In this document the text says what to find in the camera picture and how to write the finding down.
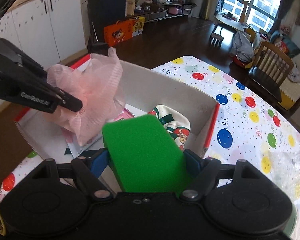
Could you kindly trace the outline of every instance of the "window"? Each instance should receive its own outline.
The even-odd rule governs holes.
[[[260,28],[268,32],[274,24],[281,0],[224,0],[222,11],[231,12],[239,18],[243,1],[248,1],[249,6],[247,24],[257,32]]]
[[[237,16],[240,16],[241,15],[241,10],[239,8],[236,8],[234,10],[234,14],[236,14]]]

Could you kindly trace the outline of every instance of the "blue plastic piece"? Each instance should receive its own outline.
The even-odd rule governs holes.
[[[193,177],[197,177],[201,172],[201,163],[203,160],[195,154],[193,151],[186,149],[183,151],[186,159],[186,169],[188,173]]]
[[[91,172],[99,178],[101,173],[108,166],[110,161],[110,155],[107,150],[104,150],[91,164]]]

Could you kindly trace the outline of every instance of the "green polka dot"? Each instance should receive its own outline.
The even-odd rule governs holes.
[[[33,152],[30,152],[27,157],[28,158],[33,158],[35,156],[37,156],[37,153],[35,151],[33,151]]]
[[[268,114],[269,114],[269,116],[271,116],[271,118],[273,118],[273,117],[274,117],[274,113],[272,112],[272,110],[271,110],[271,109],[269,109],[269,110],[268,110]]]
[[[272,148],[275,148],[277,146],[277,140],[272,133],[268,134],[268,143]]]

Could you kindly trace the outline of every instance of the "orange gift bag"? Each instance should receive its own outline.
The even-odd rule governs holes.
[[[116,24],[104,27],[105,42],[110,47],[132,38],[133,21],[118,21]]]

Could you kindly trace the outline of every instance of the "metal screw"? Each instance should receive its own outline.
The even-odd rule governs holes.
[[[182,192],[183,196],[186,198],[194,199],[199,195],[199,193],[196,190],[193,189],[186,189]]]
[[[94,195],[97,197],[97,198],[107,198],[110,196],[110,192],[107,191],[107,190],[104,190],[104,189],[100,189],[100,190],[97,190]]]

